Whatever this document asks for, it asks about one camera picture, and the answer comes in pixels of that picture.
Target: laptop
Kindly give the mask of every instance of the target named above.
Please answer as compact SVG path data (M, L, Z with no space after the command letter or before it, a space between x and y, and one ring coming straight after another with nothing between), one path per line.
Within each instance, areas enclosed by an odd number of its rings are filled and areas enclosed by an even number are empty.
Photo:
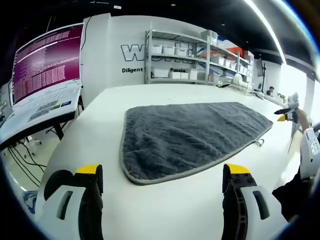
M0 127L0 145L22 131L75 113L82 86L83 25L46 32L16 51L9 88L13 113Z

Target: gray towel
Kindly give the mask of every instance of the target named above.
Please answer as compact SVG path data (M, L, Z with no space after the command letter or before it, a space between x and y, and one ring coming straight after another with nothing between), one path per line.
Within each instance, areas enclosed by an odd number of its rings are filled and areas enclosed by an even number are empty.
M273 125L238 102L139 106L125 117L121 166L131 181L143 185L219 164Z

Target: ceiling light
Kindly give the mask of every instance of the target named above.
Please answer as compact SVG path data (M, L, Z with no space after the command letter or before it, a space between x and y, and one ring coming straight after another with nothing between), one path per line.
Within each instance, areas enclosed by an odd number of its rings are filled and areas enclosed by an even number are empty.
M274 30L272 29L271 25L267 21L266 17L262 14L262 12L259 10L259 8L257 8L257 6L254 4L254 2L252 0L244 0L244 1L250 6L250 8L252 8L252 10L255 12L255 14L263 22L264 26L266 27L266 29L268 30L269 34L271 35L271 37L272 37L272 39L274 41L274 44L278 48L278 51L280 53L280 56L281 56L283 64L286 65L287 62L286 62L284 51L282 50L280 42L279 42Z

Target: white table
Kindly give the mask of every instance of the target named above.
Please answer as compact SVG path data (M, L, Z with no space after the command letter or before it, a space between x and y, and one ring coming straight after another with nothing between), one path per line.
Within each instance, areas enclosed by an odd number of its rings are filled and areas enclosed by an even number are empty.
M126 110L136 106L240 102L274 122L262 138L224 163L247 167L257 184L272 191L285 169L291 124L276 122L279 106L226 88L189 84L149 84L104 90L66 130L43 175L36 218L43 211L44 186L61 169L75 172L102 164L102 232L112 240L212 240L223 232L223 165L164 183L131 183L119 164Z

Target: curved monitor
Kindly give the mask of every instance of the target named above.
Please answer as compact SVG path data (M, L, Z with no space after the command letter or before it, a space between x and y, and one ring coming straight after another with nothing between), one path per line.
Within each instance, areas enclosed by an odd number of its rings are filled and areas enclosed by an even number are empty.
M47 32L15 53L12 104L58 83L80 78L83 23Z

